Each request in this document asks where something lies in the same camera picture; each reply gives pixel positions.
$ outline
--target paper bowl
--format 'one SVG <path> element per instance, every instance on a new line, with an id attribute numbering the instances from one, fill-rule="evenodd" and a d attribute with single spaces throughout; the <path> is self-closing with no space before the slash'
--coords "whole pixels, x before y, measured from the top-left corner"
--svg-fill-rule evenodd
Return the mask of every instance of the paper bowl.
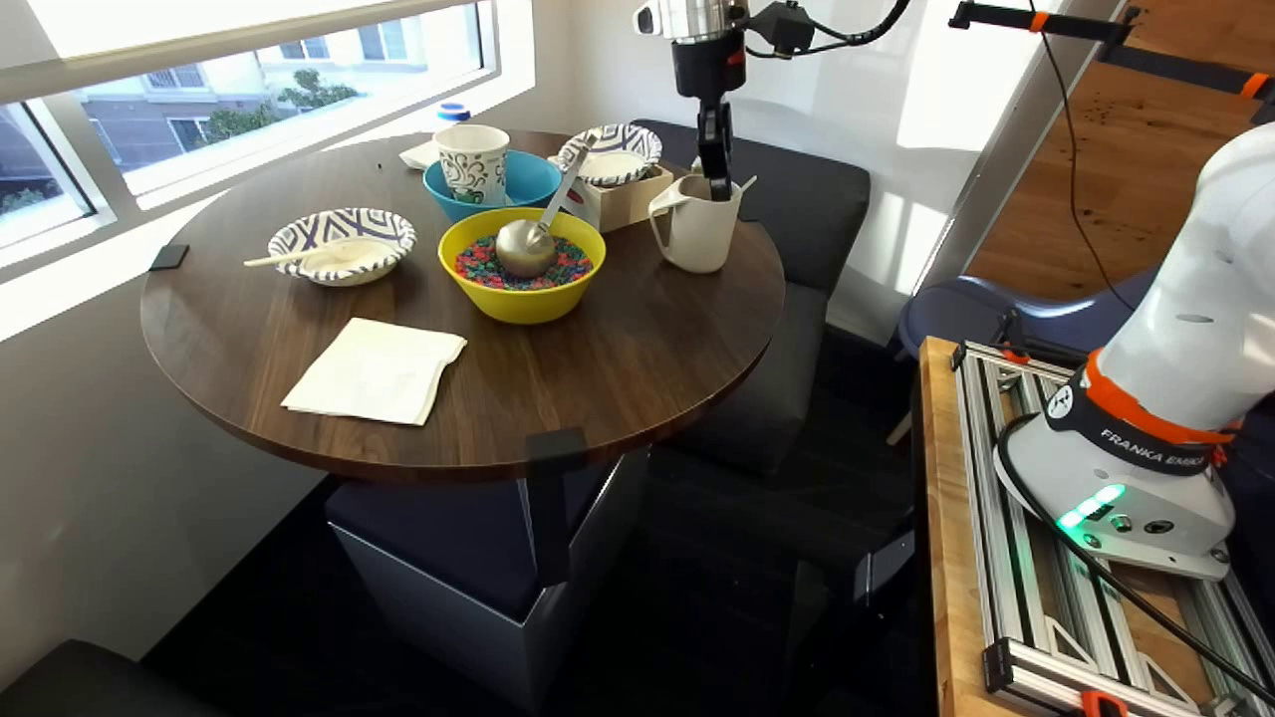
<path id="1" fill-rule="evenodd" d="M 550 225 L 550 233 L 561 236 L 571 244 L 579 246 L 593 262 L 593 270 L 579 279 L 552 288 L 537 288 L 532 291 L 505 291 L 474 283 L 456 273 L 456 255 L 464 251 L 470 244 L 484 237 L 495 236 L 500 227 L 514 219 L 537 221 L 541 217 L 539 209 L 509 208 L 493 209 L 474 214 L 468 219 L 458 222 L 439 241 L 439 262 L 449 276 L 460 286 L 465 296 L 474 302 L 479 311 L 487 314 L 497 322 L 509 324 L 543 324 L 565 315 L 580 302 L 589 282 L 602 268 L 602 262 L 607 258 L 607 244 L 602 240 L 598 230 L 588 222 L 578 219 L 570 214 L 558 212 Z"/>
<path id="2" fill-rule="evenodd" d="M 571 161 L 584 147 L 584 138 L 590 134 L 598 140 L 584 158 L 580 179 L 593 186 L 620 186 L 638 181 L 646 176 L 664 152 L 659 135 L 646 128 L 602 125 L 569 139 L 558 149 L 557 157 L 553 157 L 553 163 L 560 170 L 571 166 Z"/>
<path id="3" fill-rule="evenodd" d="M 342 270 L 316 270 L 321 265 L 316 258 L 297 259 L 277 264 L 279 273 L 307 278 L 323 286 L 358 286 L 374 282 L 390 273 L 416 246 L 416 230 L 403 217 L 385 209 L 328 209 L 288 223 L 274 232 L 265 245 L 270 256 L 315 249 L 332 241 L 351 239 L 371 240 L 386 246 L 366 263 Z"/>
<path id="4" fill-rule="evenodd" d="M 505 194 L 511 204 L 468 204 L 451 196 L 451 189 L 442 177 L 442 165 L 435 162 L 425 171 L 425 188 L 453 222 L 459 222 L 479 212 L 506 207 L 548 207 L 550 198 L 562 184 L 562 172 L 548 159 L 527 152 L 510 151 L 505 157 Z"/>

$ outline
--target orange ring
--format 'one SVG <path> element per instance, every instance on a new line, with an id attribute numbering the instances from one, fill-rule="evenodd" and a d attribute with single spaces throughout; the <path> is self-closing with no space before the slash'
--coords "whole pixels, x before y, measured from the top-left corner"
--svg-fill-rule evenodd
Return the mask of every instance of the orange ring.
<path id="1" fill-rule="evenodd" d="M 1239 96 L 1246 100 L 1257 97 L 1257 91 L 1261 89 L 1270 78 L 1271 75 L 1264 73 L 1253 73 L 1253 77 L 1248 78 L 1248 82 L 1244 83 L 1244 88 L 1239 91 Z"/>
<path id="2" fill-rule="evenodd" d="M 1116 381 L 1098 373 L 1099 351 L 1102 351 L 1102 348 L 1090 353 L 1089 362 L 1085 364 L 1085 375 L 1089 378 L 1089 389 L 1085 390 L 1085 395 L 1094 402 L 1094 406 L 1098 406 L 1108 415 L 1130 424 L 1144 434 L 1176 445 L 1188 443 L 1219 445 L 1230 443 L 1235 439 L 1235 436 L 1230 434 L 1201 431 L 1198 429 L 1179 426 L 1173 421 L 1165 421 L 1164 418 L 1150 413 L 1146 408 L 1142 408 L 1136 398 L 1125 393 L 1125 389 L 1116 385 Z"/>

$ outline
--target black table bracket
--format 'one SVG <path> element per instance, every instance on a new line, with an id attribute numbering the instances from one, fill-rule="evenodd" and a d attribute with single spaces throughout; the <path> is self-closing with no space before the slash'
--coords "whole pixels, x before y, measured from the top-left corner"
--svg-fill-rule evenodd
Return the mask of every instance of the black table bracket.
<path id="1" fill-rule="evenodd" d="M 588 464 L 586 449 L 580 429 L 527 436 L 527 477 L 518 481 L 518 495 L 542 588 L 565 583 L 571 577 L 571 536 L 562 476 Z"/>

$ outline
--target cardboard box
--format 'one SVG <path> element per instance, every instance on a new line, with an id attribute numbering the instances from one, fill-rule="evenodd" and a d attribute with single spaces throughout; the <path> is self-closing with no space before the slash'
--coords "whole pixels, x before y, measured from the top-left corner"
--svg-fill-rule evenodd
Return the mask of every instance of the cardboard box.
<path id="1" fill-rule="evenodd" d="M 601 188 L 575 180 L 564 207 L 606 233 L 646 221 L 646 205 L 673 184 L 673 174 L 655 165 L 646 179 L 616 188 Z"/>

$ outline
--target round wooden table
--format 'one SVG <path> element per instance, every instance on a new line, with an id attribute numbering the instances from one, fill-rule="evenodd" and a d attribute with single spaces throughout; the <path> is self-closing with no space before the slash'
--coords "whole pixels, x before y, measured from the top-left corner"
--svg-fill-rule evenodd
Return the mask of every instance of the round wooden table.
<path id="1" fill-rule="evenodd" d="M 510 133 L 539 156 L 566 137 Z M 709 276 L 662 260 L 646 222 L 607 235 L 607 260 L 580 305 L 548 324 L 481 314 L 444 272 L 450 222 L 398 153 L 427 137 L 316 152 L 232 189 L 175 237 L 190 251 L 154 272 L 142 332 L 159 367 L 218 425 L 270 453 L 343 476 L 467 481 L 524 475 L 530 435 L 578 427 L 589 461 L 617 458 L 691 424 L 747 375 L 784 301 L 779 255 L 756 225 L 736 226 Z M 339 207 L 395 212 L 417 245 L 386 278 L 326 288 L 247 269 L 283 225 Z M 354 316 L 469 339 L 446 369 L 423 427 L 279 406 Z"/>

